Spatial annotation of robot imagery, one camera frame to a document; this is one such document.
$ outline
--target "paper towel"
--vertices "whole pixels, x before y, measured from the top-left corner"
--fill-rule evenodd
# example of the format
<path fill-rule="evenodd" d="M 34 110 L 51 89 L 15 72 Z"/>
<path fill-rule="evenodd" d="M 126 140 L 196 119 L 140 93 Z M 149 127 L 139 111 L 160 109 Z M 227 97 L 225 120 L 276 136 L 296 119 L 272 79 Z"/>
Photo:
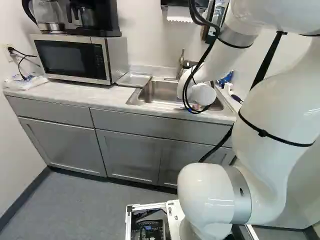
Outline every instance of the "paper towel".
<path fill-rule="evenodd" d="M 187 6 L 168 6 L 166 19 L 169 22 L 193 22 Z"/>

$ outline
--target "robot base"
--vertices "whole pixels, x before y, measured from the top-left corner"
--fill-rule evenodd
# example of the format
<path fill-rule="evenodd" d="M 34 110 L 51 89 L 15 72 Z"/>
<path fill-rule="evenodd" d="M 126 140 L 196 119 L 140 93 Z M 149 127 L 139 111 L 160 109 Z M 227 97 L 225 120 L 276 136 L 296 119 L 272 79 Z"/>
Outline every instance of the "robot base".
<path fill-rule="evenodd" d="M 166 212 L 172 240 L 222 240 L 231 233 L 232 224 L 213 223 L 197 229 L 185 217 L 179 200 L 166 202 Z"/>

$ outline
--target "coffee maker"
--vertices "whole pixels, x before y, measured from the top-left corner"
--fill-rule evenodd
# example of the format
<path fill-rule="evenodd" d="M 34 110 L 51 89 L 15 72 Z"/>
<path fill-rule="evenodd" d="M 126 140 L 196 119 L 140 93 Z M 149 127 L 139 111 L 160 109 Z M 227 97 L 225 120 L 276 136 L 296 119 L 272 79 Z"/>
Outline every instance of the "coffee maker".
<path fill-rule="evenodd" d="M 66 18 L 76 28 L 66 27 L 70 35 L 121 37 L 118 24 L 117 0 L 69 0 Z"/>
<path fill-rule="evenodd" d="M 22 0 L 42 33 L 121 37 L 117 0 Z"/>

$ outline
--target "microwave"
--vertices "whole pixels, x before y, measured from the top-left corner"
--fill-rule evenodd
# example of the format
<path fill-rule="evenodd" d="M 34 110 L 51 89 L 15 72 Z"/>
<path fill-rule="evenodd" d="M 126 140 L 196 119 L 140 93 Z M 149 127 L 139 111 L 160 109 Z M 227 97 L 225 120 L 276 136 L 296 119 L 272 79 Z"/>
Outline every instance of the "microwave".
<path fill-rule="evenodd" d="M 129 71 L 126 37 L 30 36 L 49 79 L 111 85 Z"/>

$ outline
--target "electrical outlet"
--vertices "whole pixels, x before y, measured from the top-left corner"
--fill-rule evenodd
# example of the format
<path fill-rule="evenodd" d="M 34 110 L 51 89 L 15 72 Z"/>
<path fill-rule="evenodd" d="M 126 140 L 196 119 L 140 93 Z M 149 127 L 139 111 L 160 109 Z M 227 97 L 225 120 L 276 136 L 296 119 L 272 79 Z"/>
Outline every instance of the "electrical outlet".
<path fill-rule="evenodd" d="M 8 51 L 8 47 L 14 47 L 12 44 L 3 44 L 2 45 L 2 49 L 3 49 L 3 52 L 4 52 L 4 55 L 5 55 L 5 58 L 7 59 L 7 61 L 9 63 L 13 62 L 14 59 L 12 58 L 13 56 L 11 55 L 11 53 Z"/>

